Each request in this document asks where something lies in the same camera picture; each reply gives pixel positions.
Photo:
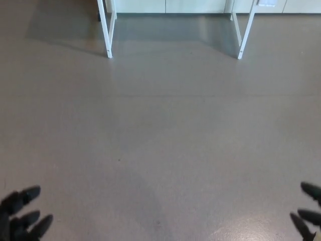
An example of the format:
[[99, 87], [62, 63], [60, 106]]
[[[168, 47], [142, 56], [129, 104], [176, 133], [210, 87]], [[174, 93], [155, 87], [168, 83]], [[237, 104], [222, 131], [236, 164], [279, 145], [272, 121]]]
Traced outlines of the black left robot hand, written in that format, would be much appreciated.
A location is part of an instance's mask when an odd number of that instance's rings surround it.
[[53, 222], [53, 215], [42, 219], [40, 211], [33, 210], [22, 216], [17, 214], [40, 196], [41, 187], [34, 185], [13, 191], [1, 200], [1, 240], [41, 240]]

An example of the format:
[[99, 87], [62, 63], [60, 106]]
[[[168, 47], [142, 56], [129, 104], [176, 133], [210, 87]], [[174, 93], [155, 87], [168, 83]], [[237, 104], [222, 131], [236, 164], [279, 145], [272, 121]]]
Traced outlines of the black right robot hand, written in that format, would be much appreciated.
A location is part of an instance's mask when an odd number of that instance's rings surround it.
[[[320, 186], [309, 182], [301, 182], [300, 187], [303, 193], [317, 202], [320, 206]], [[302, 240], [320, 240], [320, 230], [311, 232], [307, 224], [305, 223], [308, 222], [320, 228], [320, 212], [308, 209], [298, 209], [297, 213], [291, 212], [289, 216], [295, 229], [300, 234]]]

